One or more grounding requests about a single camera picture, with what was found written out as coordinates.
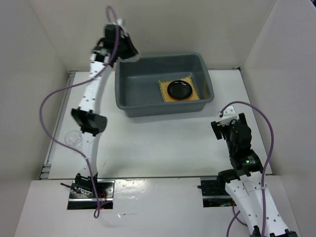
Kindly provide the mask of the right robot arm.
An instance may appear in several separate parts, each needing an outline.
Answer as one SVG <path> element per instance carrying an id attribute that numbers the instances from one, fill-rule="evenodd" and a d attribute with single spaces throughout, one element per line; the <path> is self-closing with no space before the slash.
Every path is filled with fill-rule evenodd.
<path id="1" fill-rule="evenodd" d="M 218 173 L 216 188 L 229 194 L 243 216 L 252 237 L 295 237 L 283 221 L 267 184 L 262 181 L 263 166 L 251 148 L 251 129 L 245 115 L 232 106 L 211 123 L 218 140 L 227 143 L 232 169 Z"/>

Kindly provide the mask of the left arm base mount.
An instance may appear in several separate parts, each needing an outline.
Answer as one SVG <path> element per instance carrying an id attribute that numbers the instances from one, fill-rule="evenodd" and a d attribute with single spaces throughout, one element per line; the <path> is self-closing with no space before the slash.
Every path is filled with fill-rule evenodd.
<path id="1" fill-rule="evenodd" d="M 65 183 L 60 183 L 60 185 L 70 189 L 67 206 L 68 210 L 97 208 L 97 200 L 93 191 L 85 191 L 82 188 L 77 188 L 74 181 L 70 185 Z M 114 187 L 114 180 L 98 180 L 96 188 L 101 209 L 113 208 Z"/>

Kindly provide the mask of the black round plate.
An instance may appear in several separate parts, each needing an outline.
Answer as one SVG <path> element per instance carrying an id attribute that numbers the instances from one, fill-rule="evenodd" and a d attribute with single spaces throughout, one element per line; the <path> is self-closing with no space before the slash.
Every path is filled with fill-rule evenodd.
<path id="1" fill-rule="evenodd" d="M 183 80 L 172 81 L 167 87 L 167 93 L 170 97 L 185 99 L 192 95 L 192 86 Z"/>

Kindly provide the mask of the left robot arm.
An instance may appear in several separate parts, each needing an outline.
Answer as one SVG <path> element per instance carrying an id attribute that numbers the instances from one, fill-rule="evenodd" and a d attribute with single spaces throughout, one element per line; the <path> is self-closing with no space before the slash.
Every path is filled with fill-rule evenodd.
<path id="1" fill-rule="evenodd" d="M 139 52 L 122 22 L 106 25 L 104 37 L 91 52 L 89 82 L 78 107 L 71 110 L 72 118 L 80 127 L 81 152 L 86 161 L 75 177 L 75 187 L 89 198 L 98 193 L 98 144 L 108 121 L 100 114 L 105 85 L 118 60 L 131 62 L 137 60 L 138 56 Z"/>

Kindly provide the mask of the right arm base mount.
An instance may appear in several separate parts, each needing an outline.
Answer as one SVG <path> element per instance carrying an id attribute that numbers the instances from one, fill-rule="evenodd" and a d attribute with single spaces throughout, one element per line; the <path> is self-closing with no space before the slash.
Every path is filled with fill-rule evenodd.
<path id="1" fill-rule="evenodd" d="M 201 177 L 197 188 L 201 191 L 204 208 L 209 207 L 229 207 L 234 201 L 227 192 L 220 188 L 217 177 Z"/>

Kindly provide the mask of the woven bamboo mat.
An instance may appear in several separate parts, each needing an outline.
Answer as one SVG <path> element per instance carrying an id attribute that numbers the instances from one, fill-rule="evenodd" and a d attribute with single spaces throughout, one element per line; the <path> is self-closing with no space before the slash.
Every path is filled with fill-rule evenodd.
<path id="1" fill-rule="evenodd" d="M 175 79 L 175 80 L 183 80 L 185 82 L 188 82 L 192 86 L 193 93 L 190 96 L 191 97 L 191 101 L 200 99 L 200 97 L 199 97 L 199 95 L 197 93 L 197 90 L 195 89 L 195 86 L 194 86 L 194 83 L 193 83 L 191 75 L 186 76 L 186 77 L 181 78 L 181 79 Z M 162 96 L 162 99 L 163 99 L 164 102 L 173 102 L 173 101 L 170 100 L 170 96 L 167 93 L 167 87 L 172 81 L 175 81 L 175 80 L 170 80 L 170 81 L 161 81 L 161 80 L 159 80 L 158 81 L 160 93 L 161 93 L 161 96 Z"/>

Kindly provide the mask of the clear glass dish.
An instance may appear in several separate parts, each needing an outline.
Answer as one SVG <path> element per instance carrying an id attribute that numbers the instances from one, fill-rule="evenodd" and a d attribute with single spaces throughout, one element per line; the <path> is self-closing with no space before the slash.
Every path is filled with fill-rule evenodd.
<path id="1" fill-rule="evenodd" d="M 126 59 L 120 59 L 121 62 L 123 63 L 133 63 L 133 62 L 137 62 L 140 59 L 140 54 L 135 54 L 134 56 L 128 57 Z"/>

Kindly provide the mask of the orange round plate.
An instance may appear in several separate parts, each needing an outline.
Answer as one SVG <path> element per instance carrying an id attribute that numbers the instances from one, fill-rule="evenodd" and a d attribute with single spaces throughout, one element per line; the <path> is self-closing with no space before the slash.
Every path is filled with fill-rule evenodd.
<path id="1" fill-rule="evenodd" d="M 190 101 L 191 97 L 185 98 L 185 99 L 178 99 L 178 98 L 174 98 L 174 97 L 170 97 L 171 101 Z"/>

